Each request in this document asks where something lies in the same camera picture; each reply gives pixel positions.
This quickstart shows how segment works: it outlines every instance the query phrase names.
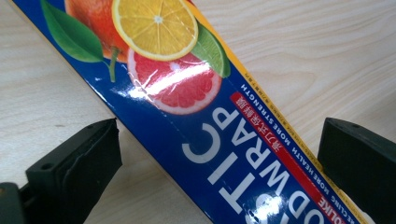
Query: light wood surface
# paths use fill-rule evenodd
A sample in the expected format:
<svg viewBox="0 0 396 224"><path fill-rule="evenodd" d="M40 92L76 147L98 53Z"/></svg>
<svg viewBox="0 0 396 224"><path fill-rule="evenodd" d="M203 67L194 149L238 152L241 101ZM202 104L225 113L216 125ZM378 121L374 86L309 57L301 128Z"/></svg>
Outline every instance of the light wood surface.
<svg viewBox="0 0 396 224"><path fill-rule="evenodd" d="M195 1L318 153L326 117L396 142L395 1ZM36 28L0 0L0 182L114 115ZM87 223L209 223L119 123L124 165Z"/></svg>

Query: orange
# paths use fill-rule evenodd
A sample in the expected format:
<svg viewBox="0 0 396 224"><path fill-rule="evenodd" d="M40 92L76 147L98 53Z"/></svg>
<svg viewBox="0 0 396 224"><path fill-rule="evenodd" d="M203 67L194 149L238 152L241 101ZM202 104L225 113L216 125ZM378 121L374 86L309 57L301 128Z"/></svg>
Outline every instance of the orange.
<svg viewBox="0 0 396 224"><path fill-rule="evenodd" d="M198 23L183 0L114 0L112 10L123 40L152 60L181 58L198 40Z"/></svg>
<svg viewBox="0 0 396 224"><path fill-rule="evenodd" d="M127 62L128 45L114 27L113 0L65 0L66 13L88 26L101 40L104 57L111 59L113 48L120 51L117 61Z"/></svg>

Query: lemon slice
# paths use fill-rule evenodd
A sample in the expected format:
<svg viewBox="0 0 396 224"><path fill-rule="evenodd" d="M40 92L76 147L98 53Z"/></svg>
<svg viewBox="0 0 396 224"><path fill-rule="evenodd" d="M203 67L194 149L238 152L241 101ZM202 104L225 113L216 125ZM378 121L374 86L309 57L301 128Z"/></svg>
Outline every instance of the lemon slice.
<svg viewBox="0 0 396 224"><path fill-rule="evenodd" d="M152 60L181 58L198 39L197 21L183 0L114 0L112 14L122 39Z"/></svg>

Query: green leaf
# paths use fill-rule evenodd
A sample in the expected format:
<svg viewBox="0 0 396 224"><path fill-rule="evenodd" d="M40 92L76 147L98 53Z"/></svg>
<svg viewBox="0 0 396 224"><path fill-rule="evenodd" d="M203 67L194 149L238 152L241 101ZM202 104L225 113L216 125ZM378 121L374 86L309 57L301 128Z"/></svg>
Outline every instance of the green leaf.
<svg viewBox="0 0 396 224"><path fill-rule="evenodd" d="M46 0L41 7L52 37L67 54L85 63L103 60L101 42L90 28Z"/></svg>
<svg viewBox="0 0 396 224"><path fill-rule="evenodd" d="M231 74L230 61L220 42L202 24L198 23L198 41L191 53L206 61L221 77Z"/></svg>

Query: pink grapefruit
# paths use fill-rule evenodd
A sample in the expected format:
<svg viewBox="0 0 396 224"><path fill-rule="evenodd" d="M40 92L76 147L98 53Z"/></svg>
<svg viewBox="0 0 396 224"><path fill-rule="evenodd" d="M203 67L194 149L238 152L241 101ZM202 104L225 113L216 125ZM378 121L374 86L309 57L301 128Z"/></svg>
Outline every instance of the pink grapefruit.
<svg viewBox="0 0 396 224"><path fill-rule="evenodd" d="M191 114L207 107L219 92L221 77L191 53L171 62L145 58L131 49L132 82L162 111Z"/></svg>

